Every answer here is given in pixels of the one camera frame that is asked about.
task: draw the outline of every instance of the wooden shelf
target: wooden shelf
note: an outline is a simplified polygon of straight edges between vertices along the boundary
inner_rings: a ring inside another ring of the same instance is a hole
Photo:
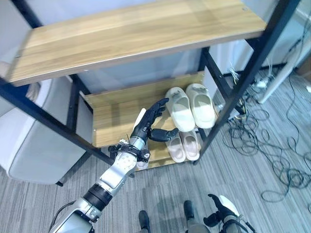
[[[174,86],[183,89],[191,83],[201,83],[203,72],[165,79],[156,83],[135,86],[118,91],[87,95],[86,100],[93,108],[93,144],[96,147],[117,144],[121,138],[130,136],[134,122],[144,108],[149,108]],[[171,130],[175,125],[168,111],[156,119],[153,128]],[[151,152],[149,168],[173,164],[165,143],[149,141]]]
[[[239,0],[162,0],[33,29],[6,80],[15,85],[235,39],[266,24]]]

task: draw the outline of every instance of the silver arm segment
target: silver arm segment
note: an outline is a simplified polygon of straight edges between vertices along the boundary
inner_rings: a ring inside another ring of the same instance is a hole
[[[102,210],[124,185],[127,176],[135,171],[139,161],[148,162],[150,152],[141,150],[148,138],[155,141],[169,141],[178,133],[172,131],[151,129],[155,119],[162,115],[164,104],[168,98],[161,99],[148,110],[139,114],[129,142],[121,140],[123,147],[119,148],[114,164],[96,181],[88,192],[79,198],[67,212],[53,225],[49,233],[91,233],[94,232],[91,222],[96,222],[102,215]]]
[[[131,145],[141,150],[144,141],[139,138],[131,138]],[[124,185],[127,177],[135,171],[137,158],[133,154],[121,151],[118,153],[114,164],[96,181],[111,196],[115,196]],[[94,205],[84,198],[79,198],[59,220],[54,224],[50,233],[89,233],[92,225],[89,221],[96,222],[102,215]]]

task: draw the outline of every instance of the slipper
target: slipper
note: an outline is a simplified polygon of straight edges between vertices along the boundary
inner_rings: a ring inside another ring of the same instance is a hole
[[[181,142],[184,146],[186,158],[190,161],[198,160],[200,157],[198,138],[194,130],[180,133]]]
[[[189,99],[180,87],[173,87],[165,95],[170,101],[166,103],[175,126],[181,132],[188,132],[194,129],[195,122],[190,109]]]
[[[179,134],[176,135],[171,141],[165,142],[167,149],[176,163],[182,163],[186,159],[186,153],[184,151],[183,145]]]
[[[212,128],[216,121],[216,114],[207,88],[193,83],[187,87],[186,93],[190,99],[195,124],[202,129]]]

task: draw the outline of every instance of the shelf leg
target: shelf leg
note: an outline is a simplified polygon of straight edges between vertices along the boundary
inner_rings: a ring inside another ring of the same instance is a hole
[[[211,129],[206,140],[204,140],[200,150],[200,158],[194,162],[195,165],[198,164],[202,156],[205,154],[205,151],[210,146],[220,128],[227,122],[227,119],[236,106],[236,103],[243,96],[250,83],[254,80],[255,75],[273,48],[287,22],[295,12],[299,2],[300,0],[282,0],[278,2],[268,25],[259,40],[259,43],[256,45],[254,52],[245,67],[244,72],[241,74],[237,85],[234,87],[228,100],[226,101],[224,109],[220,112],[220,116],[218,117],[214,127]]]

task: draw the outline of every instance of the black cable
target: black cable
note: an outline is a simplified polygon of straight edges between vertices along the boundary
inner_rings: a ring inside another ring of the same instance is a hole
[[[58,215],[60,214],[60,212],[62,212],[62,210],[65,209],[66,207],[68,207],[68,206],[70,206],[70,205],[73,205],[74,202],[75,202],[75,200],[72,201],[72,202],[69,202],[69,203],[67,203],[66,205],[63,205],[62,207],[59,208],[59,210],[56,212],[54,218],[52,219],[52,222],[51,222],[50,227],[49,227],[49,231],[50,231],[50,230],[52,229],[52,227],[54,226],[54,224],[55,224],[55,222],[56,222],[56,219],[57,219]]]
[[[301,35],[301,36],[293,43],[293,45],[288,49],[287,53],[284,55],[284,57],[283,57],[283,59],[282,59],[282,61],[281,61],[281,64],[287,62],[287,59],[288,59],[288,57],[290,56],[290,54],[296,50],[297,46],[298,46],[300,43],[303,44],[304,39],[305,39],[305,37],[306,37],[306,34],[307,34],[307,32],[309,31],[309,29],[311,28],[311,23],[310,23],[310,21],[309,21],[310,16],[311,16],[311,10],[310,10],[310,12],[309,12],[309,14],[308,14],[308,16],[307,16],[306,21],[305,21],[305,24],[304,24],[304,27],[303,27],[302,35]]]
[[[289,78],[289,82],[293,92],[293,98],[286,111],[286,118],[296,129],[297,135],[287,138],[288,148],[282,148],[279,145],[271,143],[269,131],[260,127],[260,123],[267,121],[270,117],[269,113],[262,108],[253,110],[252,112],[247,109],[245,118],[230,120],[227,123],[228,130],[223,134],[223,142],[227,147],[235,149],[244,156],[254,156],[260,152],[270,162],[274,174],[286,188],[284,192],[277,192],[275,190],[265,190],[262,192],[261,197],[268,202],[279,202],[286,197],[290,188],[303,189],[311,183],[311,173],[292,168],[289,160],[283,155],[284,151],[287,151],[290,155],[298,159],[303,159],[306,167],[311,172],[311,151],[305,154],[300,154],[297,151],[300,132],[289,116],[289,112],[296,100],[296,93],[291,78]],[[250,92],[249,90],[247,91],[247,98],[249,100],[255,100],[254,96],[249,97]],[[311,212],[311,204],[308,205],[308,210]]]

